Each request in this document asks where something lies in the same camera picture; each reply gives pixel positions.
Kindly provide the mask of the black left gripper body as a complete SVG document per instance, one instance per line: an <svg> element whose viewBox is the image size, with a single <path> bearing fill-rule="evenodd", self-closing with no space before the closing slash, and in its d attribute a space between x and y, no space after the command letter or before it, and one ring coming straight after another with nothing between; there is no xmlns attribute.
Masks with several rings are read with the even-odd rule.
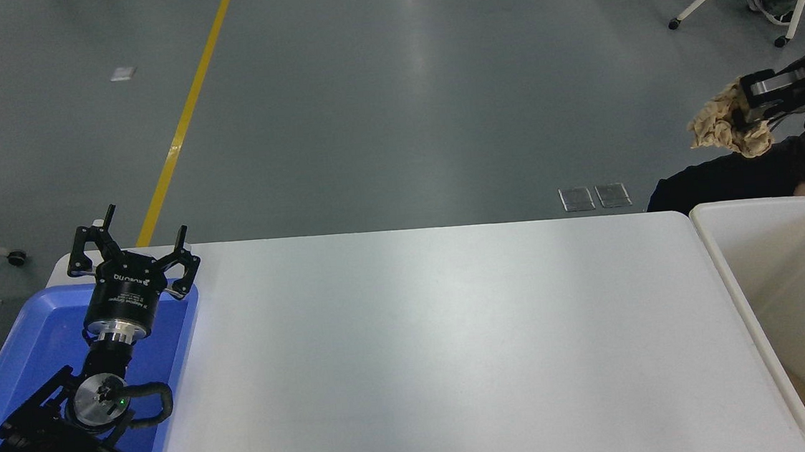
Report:
<svg viewBox="0 0 805 452"><path fill-rule="evenodd" d="M120 321L142 327L154 324L166 278L151 256L123 252L97 267L95 290L85 314L86 330Z"/></svg>

